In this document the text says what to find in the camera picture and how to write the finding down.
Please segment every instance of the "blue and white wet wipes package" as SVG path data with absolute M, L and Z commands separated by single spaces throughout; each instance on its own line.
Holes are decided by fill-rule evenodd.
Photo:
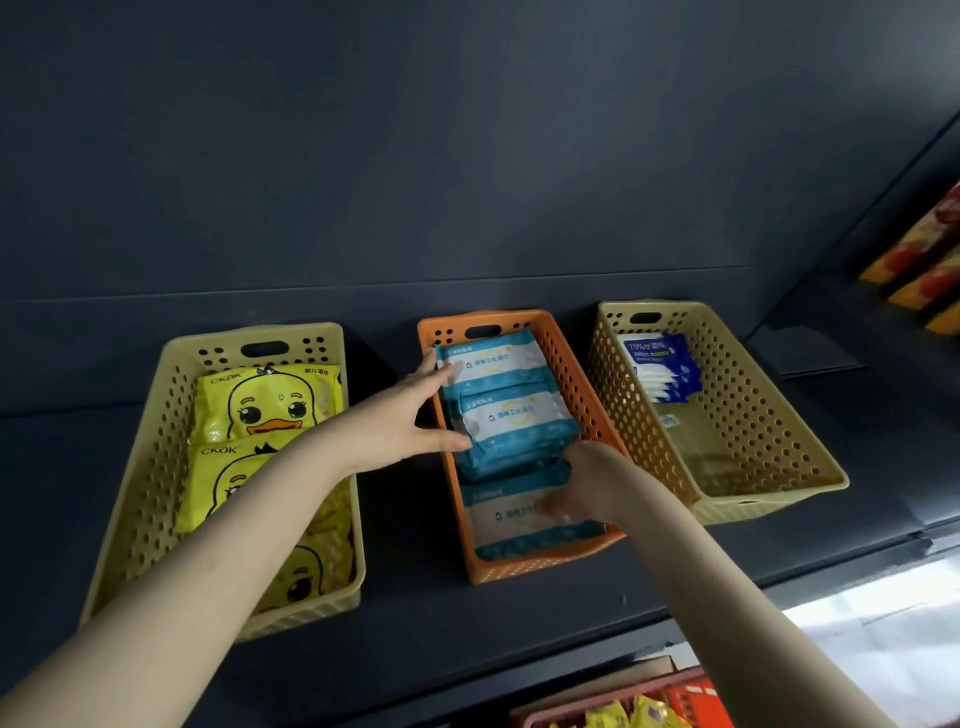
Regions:
M 554 380 L 529 328 L 492 339 L 437 347 L 437 357 L 454 368 L 453 379 L 444 386 L 447 401 L 491 389 Z
M 703 390 L 700 368 L 683 334 L 621 333 L 617 338 L 651 400 L 686 402 L 687 397 Z
M 568 441 L 580 426 L 549 381 L 460 397 L 463 429 L 473 441 L 471 462 L 495 460 Z
M 569 479 L 569 466 L 558 463 L 535 473 L 463 486 L 477 556 L 509 559 L 604 533 L 596 521 L 564 525 L 537 512 L 537 501 Z
M 517 471 L 529 471 L 534 468 L 542 468 L 556 461 L 564 448 L 569 445 L 569 440 L 558 441 L 543 445 L 539 448 L 518 452 L 516 455 L 490 459 L 477 450 L 471 452 L 454 452 L 453 460 L 457 464 L 460 475 L 471 482 L 486 480 L 501 475 L 507 477 L 515 474 Z

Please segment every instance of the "basket handle hole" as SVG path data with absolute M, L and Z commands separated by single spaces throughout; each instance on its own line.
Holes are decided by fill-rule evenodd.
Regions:
M 657 321 L 663 318 L 662 313 L 648 312 L 648 313 L 635 313 L 630 317 L 631 324 L 655 324 Z
M 497 324 L 491 324 L 485 327 L 470 327 L 464 335 L 467 339 L 489 339 L 491 336 L 499 336 L 502 330 Z
M 285 341 L 260 341 L 255 344 L 244 344 L 240 353 L 248 359 L 261 359 L 265 356 L 279 356 L 290 351 Z

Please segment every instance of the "orange basket below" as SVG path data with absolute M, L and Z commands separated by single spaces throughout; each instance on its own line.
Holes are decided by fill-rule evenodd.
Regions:
M 630 453 L 620 439 L 600 399 L 587 380 L 587 375 L 566 343 L 557 322 L 547 311 L 530 309 L 525 311 L 477 311 L 460 316 L 441 316 L 423 319 L 417 325 L 420 346 L 426 352 L 437 345 L 463 344 L 478 338 L 488 338 L 504 333 L 512 333 L 520 328 L 529 327 L 537 339 L 547 365 L 557 379 L 557 386 L 564 396 L 570 414 L 580 423 L 582 440 L 596 440 L 617 448 L 627 457 Z M 472 328 L 482 328 L 479 335 L 467 336 Z M 437 414 L 437 423 L 446 427 L 444 407 L 440 395 L 434 395 L 433 408 Z M 573 544 L 548 548 L 528 556 L 499 561 L 483 561 L 478 558 L 470 533 L 464 500 L 460 494 L 460 479 L 450 452 L 443 453 L 446 480 L 453 496 L 453 505 L 457 514 L 457 528 L 460 531 L 460 544 L 467 562 L 467 573 L 474 584 L 482 584 L 495 579 L 519 576 L 523 573 L 557 566 L 606 548 L 623 538 L 624 533 L 613 525 L 607 525 L 607 532 L 592 539 L 577 541 Z

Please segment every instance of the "yellow basket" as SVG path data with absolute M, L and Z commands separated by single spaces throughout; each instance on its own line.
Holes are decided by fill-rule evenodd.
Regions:
M 339 364 L 348 406 L 344 332 L 337 324 L 250 327 L 169 342 L 160 355 L 120 492 L 100 549 L 80 624 L 120 593 L 124 584 L 155 564 L 183 538 L 174 532 L 187 469 L 193 393 L 198 376 L 267 364 Z M 367 574 L 356 476 L 350 479 L 353 580 L 337 592 L 250 617 L 238 641 L 263 637 L 360 604 Z
M 703 373 L 686 404 L 651 402 L 620 333 L 682 333 Z M 745 521 L 850 481 L 743 345 L 704 303 L 601 303 L 590 383 L 627 449 L 704 524 Z

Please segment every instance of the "duck beak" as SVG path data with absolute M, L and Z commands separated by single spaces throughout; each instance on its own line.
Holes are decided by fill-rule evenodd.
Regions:
M 247 434 L 258 435 L 261 432 L 270 432 L 275 429 L 300 429 L 303 425 L 301 420 L 267 420 L 259 425 L 250 425 L 247 427 Z

